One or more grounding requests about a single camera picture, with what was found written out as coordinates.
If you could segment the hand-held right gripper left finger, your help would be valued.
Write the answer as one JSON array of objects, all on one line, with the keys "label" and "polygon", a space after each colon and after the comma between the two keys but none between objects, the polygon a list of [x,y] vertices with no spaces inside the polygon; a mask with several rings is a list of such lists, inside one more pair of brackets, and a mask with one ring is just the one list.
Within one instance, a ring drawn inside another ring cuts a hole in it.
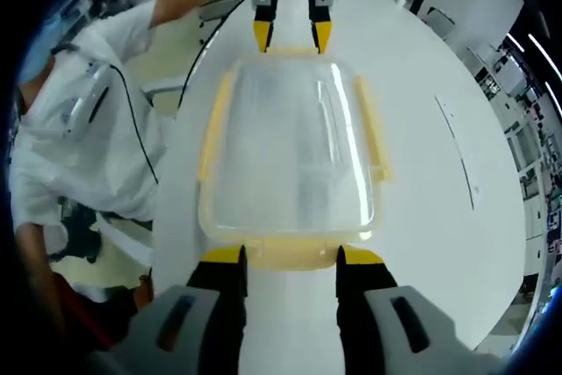
[{"label": "hand-held right gripper left finger", "polygon": [[186,285],[173,285],[130,321],[127,335],[94,355],[96,374],[235,374],[247,323],[242,245],[204,254]]}]

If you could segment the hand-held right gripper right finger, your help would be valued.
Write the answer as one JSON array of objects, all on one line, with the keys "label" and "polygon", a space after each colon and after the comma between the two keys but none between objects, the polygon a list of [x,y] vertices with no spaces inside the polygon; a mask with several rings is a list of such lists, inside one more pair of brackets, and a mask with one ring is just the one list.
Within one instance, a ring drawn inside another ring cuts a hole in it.
[{"label": "hand-held right gripper right finger", "polygon": [[341,246],[336,256],[337,325],[348,374],[498,374],[501,361],[457,337],[454,321],[383,259]]}]

